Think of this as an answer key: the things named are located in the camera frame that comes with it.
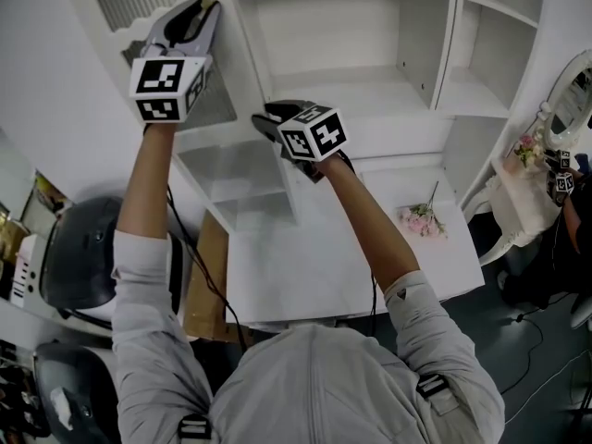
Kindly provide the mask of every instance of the floor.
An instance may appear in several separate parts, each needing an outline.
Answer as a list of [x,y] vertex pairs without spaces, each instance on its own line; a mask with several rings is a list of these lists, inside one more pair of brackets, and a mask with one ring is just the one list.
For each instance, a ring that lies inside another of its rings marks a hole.
[[[478,254],[486,252],[499,236],[491,214],[476,216],[469,225]],[[476,355],[491,374],[499,389],[514,383],[526,370],[528,350],[537,344],[539,335],[527,322],[512,321],[523,310],[511,308],[500,297],[497,274],[507,269],[514,274],[530,262],[537,245],[523,249],[512,248],[502,259],[486,265],[483,273],[486,285],[458,298],[443,303],[450,317],[475,343]],[[544,342],[532,353],[532,365],[525,379],[505,394],[506,421],[511,419],[529,396],[548,378],[557,373],[572,358],[590,348],[590,334],[586,327],[570,329],[570,309],[573,296],[551,305],[547,311],[528,317],[536,322],[544,335]],[[527,305],[524,311],[531,310]],[[350,327],[367,334],[367,317],[348,321]],[[256,334],[257,340],[267,338]],[[396,351],[396,334],[387,314],[376,319],[376,338],[387,349]],[[238,362],[238,350],[227,349],[230,361]],[[575,409],[590,379],[592,363],[585,353],[541,389],[520,414],[506,426],[501,444],[558,444],[565,437]]]

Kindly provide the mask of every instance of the person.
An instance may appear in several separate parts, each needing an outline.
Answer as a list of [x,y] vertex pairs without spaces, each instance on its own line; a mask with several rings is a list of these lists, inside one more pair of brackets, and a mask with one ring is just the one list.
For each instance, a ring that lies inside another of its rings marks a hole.
[[535,259],[520,276],[499,273],[501,296],[508,304],[530,302],[546,309],[550,297],[559,292],[592,294],[585,281],[586,264],[592,259],[592,178],[572,168],[568,171],[573,175],[573,192],[543,233]]
[[251,347],[213,396],[165,286],[174,132],[167,124],[145,132],[114,238],[113,341],[124,443],[500,440],[504,403],[475,345],[439,304],[403,236],[336,156],[317,168],[384,292],[398,356],[346,327],[299,326]]

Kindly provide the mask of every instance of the vanity mirror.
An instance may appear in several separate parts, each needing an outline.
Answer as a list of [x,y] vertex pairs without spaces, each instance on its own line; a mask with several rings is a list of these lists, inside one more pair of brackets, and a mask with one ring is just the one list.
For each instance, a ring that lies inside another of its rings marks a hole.
[[557,79],[548,100],[544,142],[551,150],[569,150],[592,116],[592,50],[578,55]]

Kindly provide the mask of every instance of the small table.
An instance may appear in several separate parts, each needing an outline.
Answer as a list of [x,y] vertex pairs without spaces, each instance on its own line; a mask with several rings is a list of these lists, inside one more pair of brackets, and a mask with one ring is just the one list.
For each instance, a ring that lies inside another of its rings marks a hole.
[[547,195],[545,171],[519,178],[508,173],[501,159],[492,159],[496,174],[463,210],[467,224],[477,210],[491,210],[501,228],[496,244],[479,258],[481,266],[494,262],[513,245],[524,247],[553,225],[561,209]]
[[[424,238],[406,228],[401,234],[441,300],[485,283],[463,212],[440,166],[357,172],[397,226],[398,209],[427,202],[438,184],[434,210],[448,238]],[[337,195],[326,179],[313,184],[290,173],[298,177],[301,222],[286,226],[270,221],[265,228],[230,235],[228,301],[242,324],[265,330],[294,321],[369,315],[370,267]],[[376,312],[386,311],[378,294]]]

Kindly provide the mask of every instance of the strap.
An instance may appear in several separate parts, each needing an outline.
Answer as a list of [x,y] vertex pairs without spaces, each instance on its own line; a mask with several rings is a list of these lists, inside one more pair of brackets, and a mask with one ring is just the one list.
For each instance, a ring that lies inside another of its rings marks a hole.
[[426,375],[419,377],[419,383],[417,383],[417,392],[422,395],[426,400],[448,388],[448,382],[446,379],[438,374]]
[[182,444],[209,443],[212,438],[212,427],[206,417],[191,414],[179,423],[179,437]]
[[436,413],[440,416],[455,410],[459,407],[459,402],[450,391],[446,378],[442,375],[420,376],[417,383],[417,392],[429,400]]

